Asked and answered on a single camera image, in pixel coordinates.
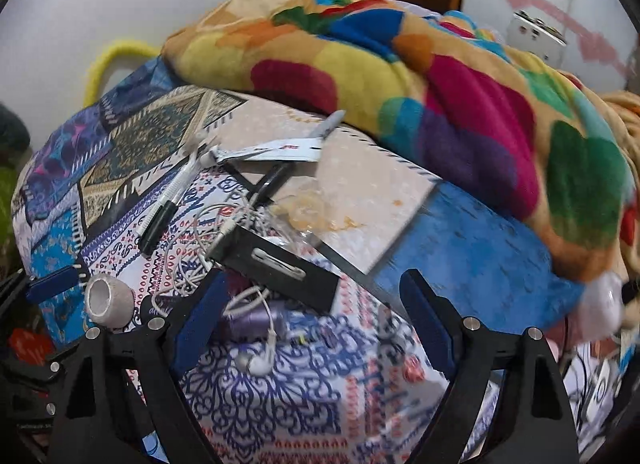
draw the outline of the silver bolt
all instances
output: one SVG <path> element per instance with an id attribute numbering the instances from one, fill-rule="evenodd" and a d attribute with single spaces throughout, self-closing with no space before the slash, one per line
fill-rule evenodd
<path id="1" fill-rule="evenodd" d="M 151 330 L 160 330 L 164 327 L 164 318 L 155 317 L 149 320 L 149 323 L 146 324 Z"/>
<path id="2" fill-rule="evenodd" d="M 100 329 L 98 327 L 91 327 L 87 332 L 84 333 L 84 336 L 87 339 L 95 339 L 100 335 Z"/>
<path id="3" fill-rule="evenodd" d="M 468 316 L 463 319 L 462 324 L 469 330 L 478 330 L 480 328 L 480 320 L 473 316 Z"/>
<path id="4" fill-rule="evenodd" d="M 531 339 L 535 339 L 536 341 L 542 339 L 542 330 L 540 330 L 539 328 L 529 327 L 529 329 L 527 330 L 527 334 L 529 334 L 529 337 Z"/>

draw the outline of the metal screw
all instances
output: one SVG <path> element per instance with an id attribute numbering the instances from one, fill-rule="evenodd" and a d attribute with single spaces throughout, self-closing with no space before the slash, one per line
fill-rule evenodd
<path id="1" fill-rule="evenodd" d="M 542 339 L 542 331 L 539 328 L 529 327 L 529 329 L 527 330 L 527 334 L 529 334 L 529 337 L 531 339 L 535 339 L 536 341 Z"/>
<path id="2" fill-rule="evenodd" d="M 468 316 L 463 319 L 462 324 L 469 330 L 478 330 L 480 328 L 480 320 L 473 316 Z"/>
<path id="3" fill-rule="evenodd" d="M 84 336 L 87 339 L 95 339 L 100 335 L 100 329 L 98 327 L 91 327 L 87 332 L 84 333 Z"/>
<path id="4" fill-rule="evenodd" d="M 151 330 L 160 330 L 164 327 L 164 318 L 155 317 L 149 320 L 149 323 L 146 324 Z"/>

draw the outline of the roll of tape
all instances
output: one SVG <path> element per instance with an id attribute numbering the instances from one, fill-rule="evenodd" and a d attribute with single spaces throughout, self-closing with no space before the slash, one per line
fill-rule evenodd
<path id="1" fill-rule="evenodd" d="M 97 272 L 84 290 L 84 308 L 98 325 L 125 327 L 133 317 L 133 291 L 119 279 Z"/>

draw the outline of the white earbud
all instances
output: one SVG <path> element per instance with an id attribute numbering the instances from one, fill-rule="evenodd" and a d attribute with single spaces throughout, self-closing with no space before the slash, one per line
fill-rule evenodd
<path id="1" fill-rule="evenodd" d="M 248 352 L 240 352 L 235 359 L 238 370 L 256 378 L 268 376 L 273 370 L 276 358 L 276 339 L 275 330 L 269 329 L 264 354 L 258 356 Z"/>

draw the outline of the folded blanket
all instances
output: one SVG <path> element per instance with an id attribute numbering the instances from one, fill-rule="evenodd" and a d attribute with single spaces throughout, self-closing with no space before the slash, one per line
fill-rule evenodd
<path id="1" fill-rule="evenodd" d="M 162 54 L 194 84 L 344 108 L 384 147 L 532 227 L 559 275 L 626 277 L 620 238 L 623 254 L 636 251 L 636 185 L 606 104 L 460 12 L 436 21 L 387 0 L 228 0 Z M 626 262 L 638 270 L 636 256 Z"/>

